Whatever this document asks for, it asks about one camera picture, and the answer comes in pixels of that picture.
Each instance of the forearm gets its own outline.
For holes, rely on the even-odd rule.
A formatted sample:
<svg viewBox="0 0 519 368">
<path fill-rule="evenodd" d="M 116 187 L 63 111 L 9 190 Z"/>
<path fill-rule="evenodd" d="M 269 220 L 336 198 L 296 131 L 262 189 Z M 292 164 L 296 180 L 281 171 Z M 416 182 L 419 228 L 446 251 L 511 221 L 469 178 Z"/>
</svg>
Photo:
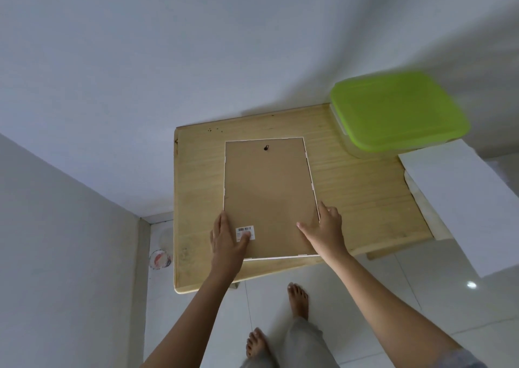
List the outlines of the forearm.
<svg viewBox="0 0 519 368">
<path fill-rule="evenodd" d="M 232 279 L 211 273 L 143 368 L 198 367 Z"/>
<path fill-rule="evenodd" d="M 397 368 L 429 366 L 450 350 L 451 337 L 401 301 L 357 260 L 341 255 L 329 265 L 340 277 Z"/>
</svg>

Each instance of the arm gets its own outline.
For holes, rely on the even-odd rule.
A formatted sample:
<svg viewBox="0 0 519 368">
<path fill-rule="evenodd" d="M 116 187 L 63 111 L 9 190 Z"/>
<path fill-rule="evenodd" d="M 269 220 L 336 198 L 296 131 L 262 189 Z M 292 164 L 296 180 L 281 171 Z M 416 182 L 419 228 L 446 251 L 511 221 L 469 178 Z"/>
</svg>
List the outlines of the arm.
<svg viewBox="0 0 519 368">
<path fill-rule="evenodd" d="M 235 243 L 227 215 L 222 212 L 210 233 L 213 260 L 211 272 L 180 319 L 141 365 L 142 368 L 191 368 L 202 363 L 205 347 L 225 292 L 239 272 L 249 243 L 244 233 Z"/>
<path fill-rule="evenodd" d="M 395 367 L 430 366 L 450 351 L 461 349 L 456 341 L 386 289 L 348 253 L 337 208 L 325 207 L 320 201 L 319 213 L 318 227 L 302 223 L 297 227 L 342 280 Z"/>
</svg>

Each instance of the white board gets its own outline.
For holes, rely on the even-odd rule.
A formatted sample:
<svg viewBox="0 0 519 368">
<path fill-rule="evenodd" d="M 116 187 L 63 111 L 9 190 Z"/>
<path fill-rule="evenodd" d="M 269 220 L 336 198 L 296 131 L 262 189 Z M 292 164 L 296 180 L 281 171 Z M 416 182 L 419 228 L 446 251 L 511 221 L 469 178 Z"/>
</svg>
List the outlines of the white board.
<svg viewBox="0 0 519 368">
<path fill-rule="evenodd" d="M 519 198 L 471 147 L 399 156 L 480 277 L 519 264 Z"/>
</svg>

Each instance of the person's left hand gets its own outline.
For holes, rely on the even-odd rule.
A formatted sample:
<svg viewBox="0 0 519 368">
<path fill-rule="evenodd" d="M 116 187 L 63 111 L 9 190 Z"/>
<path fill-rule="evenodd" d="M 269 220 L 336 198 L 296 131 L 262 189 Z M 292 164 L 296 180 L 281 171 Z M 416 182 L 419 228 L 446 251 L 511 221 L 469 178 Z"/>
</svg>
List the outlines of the person's left hand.
<svg viewBox="0 0 519 368">
<path fill-rule="evenodd" d="M 214 221 L 210 233 L 213 249 L 211 274 L 225 277 L 232 282 L 243 264 L 250 237 L 251 233 L 246 231 L 241 235 L 240 242 L 235 242 L 230 234 L 227 214 L 222 211 Z"/>
</svg>

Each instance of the hand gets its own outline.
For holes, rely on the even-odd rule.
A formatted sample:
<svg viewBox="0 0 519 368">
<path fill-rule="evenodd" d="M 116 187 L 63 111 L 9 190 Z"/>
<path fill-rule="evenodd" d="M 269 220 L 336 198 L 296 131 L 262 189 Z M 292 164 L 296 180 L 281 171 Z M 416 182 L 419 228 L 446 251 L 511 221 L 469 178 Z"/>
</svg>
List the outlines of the hand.
<svg viewBox="0 0 519 368">
<path fill-rule="evenodd" d="M 321 215 L 319 226 L 309 227 L 297 222 L 297 227 L 327 263 L 337 257 L 349 255 L 342 236 L 342 216 L 337 208 L 326 207 L 322 201 L 319 201 L 318 208 Z"/>
<path fill-rule="evenodd" d="M 232 282 L 243 264 L 250 237 L 251 233 L 246 231 L 241 235 L 240 242 L 235 242 L 230 234 L 227 214 L 222 211 L 214 221 L 210 233 L 213 249 L 211 274 Z"/>
</svg>

